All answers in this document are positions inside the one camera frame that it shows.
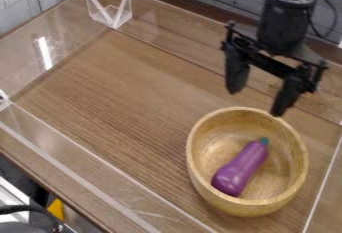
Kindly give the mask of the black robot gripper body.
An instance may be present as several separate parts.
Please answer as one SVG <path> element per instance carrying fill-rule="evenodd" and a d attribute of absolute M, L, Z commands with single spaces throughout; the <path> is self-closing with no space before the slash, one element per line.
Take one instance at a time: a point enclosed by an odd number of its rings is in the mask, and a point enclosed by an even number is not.
<path fill-rule="evenodd" d="M 266 0 L 258 31 L 251 35 L 226 26 L 230 43 L 254 65 L 280 79 L 295 75 L 303 80 L 304 91 L 312 92 L 320 81 L 326 62 L 308 51 L 304 35 L 311 23 L 315 0 Z"/>

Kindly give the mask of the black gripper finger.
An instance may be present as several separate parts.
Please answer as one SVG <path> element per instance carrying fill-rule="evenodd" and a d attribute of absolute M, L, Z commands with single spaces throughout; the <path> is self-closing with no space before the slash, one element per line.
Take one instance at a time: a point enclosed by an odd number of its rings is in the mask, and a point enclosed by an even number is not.
<path fill-rule="evenodd" d="M 250 65 L 246 57 L 239 53 L 236 48 L 230 43 L 226 44 L 224 55 L 226 88 L 231 94 L 236 94 L 246 86 Z"/>
<path fill-rule="evenodd" d="M 284 81 L 282 88 L 276 94 L 270 113 L 275 117 L 280 117 L 286 110 L 294 105 L 303 92 L 303 80 L 295 75 L 290 75 Z"/>

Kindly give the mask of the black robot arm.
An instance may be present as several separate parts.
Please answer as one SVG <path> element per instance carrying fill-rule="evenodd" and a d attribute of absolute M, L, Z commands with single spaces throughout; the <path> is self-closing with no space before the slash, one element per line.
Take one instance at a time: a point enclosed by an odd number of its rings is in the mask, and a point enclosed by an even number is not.
<path fill-rule="evenodd" d="M 315 92 L 327 60 L 306 45 L 306 34 L 315 29 L 316 0 L 264 0 L 258 27 L 243 30 L 226 25 L 224 84 L 231 94 L 246 86 L 250 68 L 256 67 L 283 80 L 270 114 L 282 116 L 302 94 Z"/>

